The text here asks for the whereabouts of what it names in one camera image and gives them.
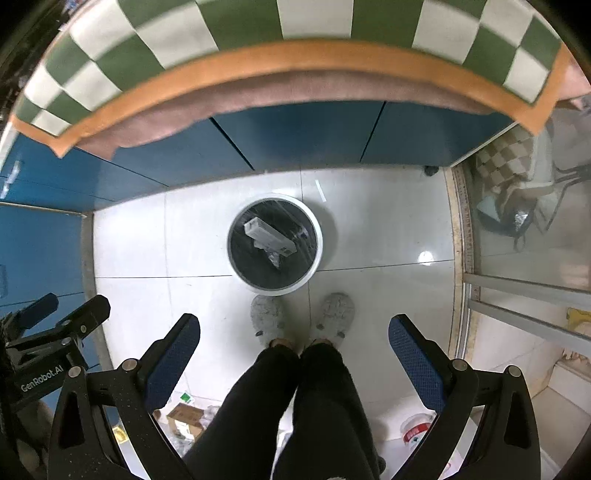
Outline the pink white long box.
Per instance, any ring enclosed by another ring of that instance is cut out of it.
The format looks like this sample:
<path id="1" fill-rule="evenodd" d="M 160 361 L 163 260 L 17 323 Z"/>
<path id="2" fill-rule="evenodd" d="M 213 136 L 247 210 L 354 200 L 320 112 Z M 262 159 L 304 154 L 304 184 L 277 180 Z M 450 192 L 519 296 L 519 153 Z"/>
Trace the pink white long box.
<path id="1" fill-rule="evenodd" d="M 254 247 L 283 257 L 293 255 L 297 251 L 293 241 L 259 217 L 254 217 L 245 223 L 245 235 L 252 239 Z"/>

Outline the blue kitchen cabinet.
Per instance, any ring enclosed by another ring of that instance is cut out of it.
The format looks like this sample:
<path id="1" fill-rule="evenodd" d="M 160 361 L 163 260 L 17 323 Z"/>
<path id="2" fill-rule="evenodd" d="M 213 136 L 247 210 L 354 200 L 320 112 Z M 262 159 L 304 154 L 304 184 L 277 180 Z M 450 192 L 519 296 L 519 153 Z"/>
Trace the blue kitchen cabinet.
<path id="1" fill-rule="evenodd" d="M 202 337 L 176 395 L 219 405 L 259 351 L 252 292 L 232 271 L 226 236 L 257 196 L 280 193 L 315 213 L 325 238 L 317 275 L 287 302 L 298 330 L 322 297 L 346 291 L 359 317 L 344 356 L 370 416 L 422 404 L 394 359 L 391 316 L 449 339 L 451 214 L 442 171 L 509 125 L 415 103 L 318 102 L 218 114 L 166 139 L 58 158 L 22 134 L 1 158 L 1 309 L 46 293 L 60 312 L 100 292 L 112 306 L 107 356 L 135 356 L 183 312 Z"/>

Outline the white round trash bin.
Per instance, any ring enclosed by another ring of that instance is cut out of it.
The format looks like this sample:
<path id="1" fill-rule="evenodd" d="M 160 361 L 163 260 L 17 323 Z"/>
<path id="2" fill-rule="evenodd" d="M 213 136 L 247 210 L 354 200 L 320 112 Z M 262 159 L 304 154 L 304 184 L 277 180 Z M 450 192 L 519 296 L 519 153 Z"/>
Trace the white round trash bin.
<path id="1" fill-rule="evenodd" d="M 311 280 L 324 253 L 313 211 L 284 194 L 259 195 L 235 215 L 226 254 L 235 276 L 260 295 L 283 296 Z"/>

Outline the small cardboard box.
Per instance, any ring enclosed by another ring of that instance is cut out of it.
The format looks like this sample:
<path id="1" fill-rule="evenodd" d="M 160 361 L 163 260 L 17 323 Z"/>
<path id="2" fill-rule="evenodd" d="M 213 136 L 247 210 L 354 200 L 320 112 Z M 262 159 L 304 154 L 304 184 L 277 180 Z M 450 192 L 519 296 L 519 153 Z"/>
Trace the small cardboard box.
<path id="1" fill-rule="evenodd" d="M 204 418 L 204 410 L 197 407 L 179 403 L 166 415 L 168 425 L 175 435 L 187 438 L 191 436 L 197 438 L 204 427 L 201 425 L 201 419 Z"/>

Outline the person's black trouser legs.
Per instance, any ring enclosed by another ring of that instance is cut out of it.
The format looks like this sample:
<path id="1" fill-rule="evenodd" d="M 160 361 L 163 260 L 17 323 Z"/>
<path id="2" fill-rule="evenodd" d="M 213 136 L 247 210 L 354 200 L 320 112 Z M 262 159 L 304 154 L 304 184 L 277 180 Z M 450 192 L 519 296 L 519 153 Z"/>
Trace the person's black trouser legs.
<path id="1" fill-rule="evenodd" d="M 372 430 L 327 343 L 266 348 L 184 455 L 196 479 L 377 479 Z"/>

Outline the grey right slipper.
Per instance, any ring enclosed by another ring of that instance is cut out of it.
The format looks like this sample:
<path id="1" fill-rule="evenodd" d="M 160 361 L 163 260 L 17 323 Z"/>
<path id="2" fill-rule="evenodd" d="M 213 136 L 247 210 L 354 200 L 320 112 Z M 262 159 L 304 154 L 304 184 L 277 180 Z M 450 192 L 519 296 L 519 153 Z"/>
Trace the grey right slipper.
<path id="1" fill-rule="evenodd" d="M 355 315 L 356 307 L 349 295 L 329 294 L 322 304 L 320 317 L 315 321 L 311 340 L 329 342 L 335 348 L 339 348 L 349 333 Z"/>

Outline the grey slipper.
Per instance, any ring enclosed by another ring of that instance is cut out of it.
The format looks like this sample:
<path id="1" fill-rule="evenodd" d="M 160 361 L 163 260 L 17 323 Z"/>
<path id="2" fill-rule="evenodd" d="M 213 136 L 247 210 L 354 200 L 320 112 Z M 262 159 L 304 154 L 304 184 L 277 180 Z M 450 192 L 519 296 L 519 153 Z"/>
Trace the grey slipper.
<path id="1" fill-rule="evenodd" d="M 250 304 L 250 320 L 263 348 L 273 341 L 287 340 L 287 313 L 280 297 L 257 295 Z"/>
<path id="2" fill-rule="evenodd" d="M 349 333 L 355 315 L 356 307 L 349 295 L 329 294 L 322 304 L 320 317 L 315 321 L 311 340 L 329 342 L 335 348 L 339 348 Z"/>

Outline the grey left slipper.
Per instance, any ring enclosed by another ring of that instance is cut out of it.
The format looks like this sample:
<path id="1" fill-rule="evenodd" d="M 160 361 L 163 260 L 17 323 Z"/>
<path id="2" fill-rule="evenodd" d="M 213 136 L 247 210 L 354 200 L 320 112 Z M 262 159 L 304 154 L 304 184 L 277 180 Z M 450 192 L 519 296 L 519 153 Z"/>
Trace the grey left slipper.
<path id="1" fill-rule="evenodd" d="M 263 348 L 273 341 L 287 340 L 287 313 L 280 297 L 257 295 L 250 304 L 250 320 Z"/>

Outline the green checkered table mat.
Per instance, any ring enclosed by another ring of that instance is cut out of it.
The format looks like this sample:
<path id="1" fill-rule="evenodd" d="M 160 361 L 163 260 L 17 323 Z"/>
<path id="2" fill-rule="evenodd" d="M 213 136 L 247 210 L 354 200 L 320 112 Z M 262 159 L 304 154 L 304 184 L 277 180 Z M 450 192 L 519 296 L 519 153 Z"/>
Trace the green checkered table mat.
<path id="1" fill-rule="evenodd" d="M 193 91 L 345 70 L 426 81 L 537 132 L 570 60 L 523 1 L 95 1 L 46 51 L 11 122 L 63 156 Z"/>

